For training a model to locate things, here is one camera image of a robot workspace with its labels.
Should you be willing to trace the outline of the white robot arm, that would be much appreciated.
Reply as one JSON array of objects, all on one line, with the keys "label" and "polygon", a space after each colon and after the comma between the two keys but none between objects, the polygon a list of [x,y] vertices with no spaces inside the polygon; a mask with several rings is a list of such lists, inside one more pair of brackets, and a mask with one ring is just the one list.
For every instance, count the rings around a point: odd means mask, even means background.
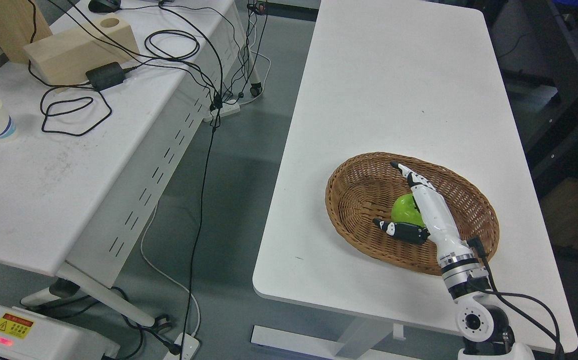
[{"label": "white robot arm", "polygon": [[456,304],[455,322],[463,338],[459,360],[533,360],[532,350],[516,342],[506,312],[487,303],[489,273],[473,254],[441,258],[444,284]]}]

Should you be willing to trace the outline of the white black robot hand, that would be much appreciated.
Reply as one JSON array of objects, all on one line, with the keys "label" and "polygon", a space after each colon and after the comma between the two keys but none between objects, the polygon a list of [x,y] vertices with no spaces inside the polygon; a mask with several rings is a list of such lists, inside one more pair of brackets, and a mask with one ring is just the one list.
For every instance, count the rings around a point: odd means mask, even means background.
[{"label": "white black robot hand", "polygon": [[400,162],[391,161],[391,165],[406,178],[424,227],[379,218],[374,218],[373,223],[396,240],[412,240],[416,245],[430,240],[436,245],[436,258],[441,269],[476,264],[478,260],[461,240],[447,203],[433,184]]}]

